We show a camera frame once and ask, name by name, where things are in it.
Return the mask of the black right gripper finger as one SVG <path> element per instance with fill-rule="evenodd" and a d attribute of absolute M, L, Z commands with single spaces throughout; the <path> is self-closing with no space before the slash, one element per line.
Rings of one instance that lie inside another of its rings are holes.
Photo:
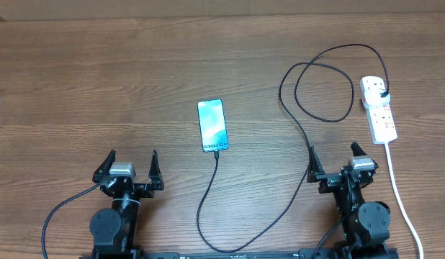
<path fill-rule="evenodd" d="M 359 146 L 357 142 L 351 143 L 351 150 L 354 157 L 365 156 L 367 155 L 363 149 Z"/>
<path fill-rule="evenodd" d="M 315 183 L 323 178 L 325 171 L 313 146 L 309 147 L 309 157 L 310 165 L 308 166 L 307 182 Z"/>

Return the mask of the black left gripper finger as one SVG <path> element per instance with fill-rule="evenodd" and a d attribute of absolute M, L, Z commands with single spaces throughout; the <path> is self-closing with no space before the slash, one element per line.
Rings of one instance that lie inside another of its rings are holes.
<path fill-rule="evenodd" d="M 153 150 L 148 177 L 150 179 L 150 187 L 153 190 L 164 190 L 164 181 L 159 168 L 156 150 Z"/>
<path fill-rule="evenodd" d="M 105 175 L 109 174 L 109 169 L 111 168 L 113 162 L 115 162 L 116 151 L 111 150 L 106 157 L 106 159 L 101 163 L 101 165 L 94 171 L 92 176 L 92 181 L 94 183 L 100 183 Z"/>

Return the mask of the black smartphone with blue screen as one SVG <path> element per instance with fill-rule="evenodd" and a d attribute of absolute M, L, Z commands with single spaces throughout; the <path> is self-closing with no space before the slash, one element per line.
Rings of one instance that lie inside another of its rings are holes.
<path fill-rule="evenodd" d="M 230 145 L 222 100 L 200 101 L 197 112 L 203 151 L 227 150 Z"/>

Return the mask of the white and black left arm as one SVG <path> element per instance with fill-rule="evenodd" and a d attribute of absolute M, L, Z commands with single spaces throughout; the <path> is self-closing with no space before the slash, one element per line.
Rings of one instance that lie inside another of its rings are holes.
<path fill-rule="evenodd" d="M 147 258 L 135 244 L 135 233 L 140 211 L 140 200 L 153 198 L 155 191 L 164 190 L 158 164 L 158 153 L 152 152 L 149 183 L 135 181 L 135 166 L 131 162 L 117 162 L 111 150 L 104 162 L 94 171 L 92 181 L 112 198 L 110 208 L 100 209 L 90 221 L 94 237 L 92 258 Z"/>

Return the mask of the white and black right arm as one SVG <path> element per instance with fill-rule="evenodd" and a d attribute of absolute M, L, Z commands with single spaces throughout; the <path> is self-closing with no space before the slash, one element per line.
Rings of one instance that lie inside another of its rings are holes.
<path fill-rule="evenodd" d="M 313 147 L 309 147 L 309 183 L 318 183 L 318 192 L 332 193 L 339 221 L 315 248 L 301 249 L 303 258 L 394 259 L 399 255 L 388 248 L 390 208 L 382 201 L 365 201 L 361 190 L 373 182 L 378 164 L 356 143 L 353 156 L 338 173 L 326 173 Z"/>

